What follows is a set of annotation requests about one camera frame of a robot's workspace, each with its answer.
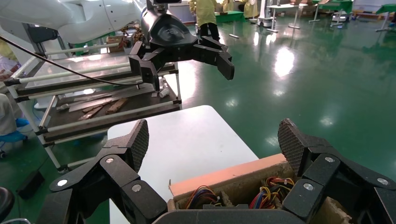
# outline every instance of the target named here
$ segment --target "wooden stick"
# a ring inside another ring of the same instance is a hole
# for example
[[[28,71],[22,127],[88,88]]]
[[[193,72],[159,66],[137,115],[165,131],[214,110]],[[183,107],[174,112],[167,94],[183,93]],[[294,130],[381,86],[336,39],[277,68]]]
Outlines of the wooden stick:
[[[128,101],[128,98],[119,99],[117,102],[115,102],[115,104],[113,104],[113,105],[106,111],[106,114],[113,114],[113,113],[118,112],[118,111],[123,107],[123,105],[125,105],[125,104],[127,103],[127,101]]]
[[[93,116],[95,116],[95,114],[97,114],[102,108],[103,108],[103,106],[95,108],[95,109],[89,111],[86,115],[79,118],[78,120],[88,120],[88,119],[92,118]]]

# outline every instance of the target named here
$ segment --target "white table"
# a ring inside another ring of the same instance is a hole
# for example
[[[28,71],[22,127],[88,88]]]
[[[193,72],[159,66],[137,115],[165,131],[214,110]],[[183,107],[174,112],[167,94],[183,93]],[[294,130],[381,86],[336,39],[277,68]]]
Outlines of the white table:
[[[284,4],[284,5],[280,5],[280,6],[277,6],[277,5],[273,5],[273,6],[269,6],[269,8],[273,8],[274,9],[274,14],[273,14],[273,19],[272,19],[272,26],[271,26],[271,29],[267,29],[269,32],[272,32],[272,33],[278,33],[279,31],[278,30],[275,30],[274,29],[274,23],[275,23],[275,15],[276,15],[276,10],[277,9],[285,9],[285,8],[294,8],[294,7],[297,7],[297,9],[296,9],[296,16],[294,17],[294,24],[293,25],[289,25],[289,27],[290,28],[293,28],[293,29],[300,29],[300,27],[297,27],[296,26],[296,22],[297,22],[297,16],[298,16],[298,7],[304,7],[304,6],[307,6],[306,4],[299,4],[299,5],[292,5],[292,4]]]
[[[168,186],[257,160],[257,156],[211,106],[199,106],[147,118],[150,140],[139,170],[141,179],[167,202]],[[136,121],[108,130],[113,139],[128,134]],[[110,200],[110,223],[128,224]]]

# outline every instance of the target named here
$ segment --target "green table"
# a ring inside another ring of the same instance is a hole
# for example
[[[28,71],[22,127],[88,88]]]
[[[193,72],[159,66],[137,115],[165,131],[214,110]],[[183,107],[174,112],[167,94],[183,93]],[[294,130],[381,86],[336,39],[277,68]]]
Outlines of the green table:
[[[385,4],[385,5],[381,6],[381,8],[375,13],[375,14],[387,13],[381,29],[377,29],[376,32],[389,30],[389,28],[385,28],[385,24],[389,19],[390,13],[392,13],[392,12],[396,12],[396,4]]]
[[[245,17],[243,15],[243,12],[237,12],[237,11],[228,11],[227,15],[220,15],[219,13],[216,13],[216,22],[221,23],[221,22],[231,22],[231,21],[245,21]]]
[[[350,0],[333,0],[327,2],[326,4],[319,4],[320,9],[324,10],[337,10],[339,12],[345,11],[346,13],[351,13],[353,1]]]

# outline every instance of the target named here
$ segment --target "white table leg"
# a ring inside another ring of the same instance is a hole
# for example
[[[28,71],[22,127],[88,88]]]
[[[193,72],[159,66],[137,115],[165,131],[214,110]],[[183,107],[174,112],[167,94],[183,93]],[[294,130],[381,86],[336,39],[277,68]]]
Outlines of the white table leg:
[[[272,32],[272,33],[278,33],[278,30],[275,30],[274,28],[274,24],[275,24],[275,14],[276,14],[276,9],[274,8],[274,15],[273,15],[273,17],[272,17],[272,26],[271,26],[271,29],[267,29],[269,32]]]
[[[294,24],[293,24],[293,26],[289,25],[290,28],[293,28],[293,29],[300,29],[300,27],[296,27],[297,16],[298,16],[298,7],[297,7],[297,10],[296,10],[296,16],[294,17]]]
[[[316,12],[315,12],[315,17],[313,18],[313,20],[310,20],[308,22],[318,22],[320,20],[317,20],[317,16],[318,16],[318,11],[319,11],[319,4],[316,5]]]
[[[385,17],[384,22],[382,23],[381,29],[375,30],[376,32],[381,32],[381,31],[386,31],[386,30],[388,30],[388,28],[385,28],[385,25],[386,25],[386,22],[387,22],[388,19],[389,19],[389,15],[390,15],[390,12],[388,12],[388,14],[386,14],[386,17]]]

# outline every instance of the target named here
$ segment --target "black base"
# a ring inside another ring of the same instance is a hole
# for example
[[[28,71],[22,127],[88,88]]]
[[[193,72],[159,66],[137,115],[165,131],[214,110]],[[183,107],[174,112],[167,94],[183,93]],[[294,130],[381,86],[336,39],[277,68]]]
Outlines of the black base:
[[[29,174],[22,185],[16,190],[16,193],[24,200],[31,198],[40,185],[44,182],[44,177],[39,171]]]

